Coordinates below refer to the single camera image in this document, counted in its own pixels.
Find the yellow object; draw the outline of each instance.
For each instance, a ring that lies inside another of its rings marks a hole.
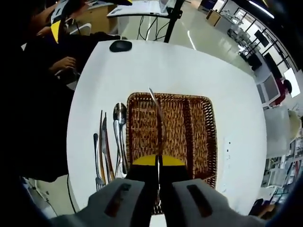
[[[184,166],[185,164],[181,162],[181,160],[168,156],[162,155],[162,163],[163,166]],[[156,164],[156,156],[155,155],[148,155],[143,156],[136,159],[133,162],[133,165],[140,165],[140,166],[154,166]]]
[[[58,35],[59,35],[59,26],[60,26],[60,20],[57,21],[56,23],[51,25],[51,30],[53,37],[55,38],[55,41],[58,43]]]

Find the desk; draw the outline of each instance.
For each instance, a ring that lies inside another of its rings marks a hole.
[[[93,134],[99,130],[101,109],[108,114],[115,169],[114,106],[117,102],[126,104],[131,93],[148,92],[151,87],[154,92],[211,99],[218,141],[216,189],[227,196],[232,208],[248,214],[261,186],[267,145],[262,104],[253,78],[203,52],[160,42],[131,42],[132,50],[120,53],[109,51],[112,41],[99,42],[75,90],[67,130],[67,159],[79,208],[84,208],[96,191]],[[227,162],[228,141],[232,158]],[[153,216],[151,226],[163,222],[163,215]]]

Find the red object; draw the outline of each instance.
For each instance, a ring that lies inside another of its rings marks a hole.
[[[274,103],[275,105],[279,105],[284,99],[285,99],[285,87],[280,79],[276,79],[276,84],[278,85],[279,91],[280,91],[280,97],[278,97]]]

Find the black stand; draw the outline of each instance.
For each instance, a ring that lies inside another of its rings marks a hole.
[[[175,23],[182,16],[183,12],[181,10],[181,7],[182,7],[183,3],[184,3],[184,0],[177,0],[174,8],[167,7],[167,12],[169,13],[168,18],[170,20],[169,20],[169,26],[166,30],[166,34],[165,34],[165,38],[164,38],[165,43],[169,42],[172,30],[174,29],[174,26],[175,26]]]

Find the knife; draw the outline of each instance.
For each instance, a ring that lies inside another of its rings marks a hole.
[[[115,174],[114,174],[112,162],[110,159],[110,153],[109,153],[106,112],[105,112],[105,117],[102,122],[102,129],[101,129],[101,150],[105,157],[107,179],[108,179],[108,182],[111,182],[115,179]]]
[[[103,179],[104,184],[106,184],[106,181],[105,181],[105,173],[104,173],[104,167],[103,167],[102,151],[101,151],[101,131],[102,131],[102,129],[101,129],[101,123],[102,123],[102,113],[103,113],[103,111],[101,110],[100,127],[99,127],[99,135],[100,135],[100,138],[99,138],[99,155],[100,155],[101,178]]]

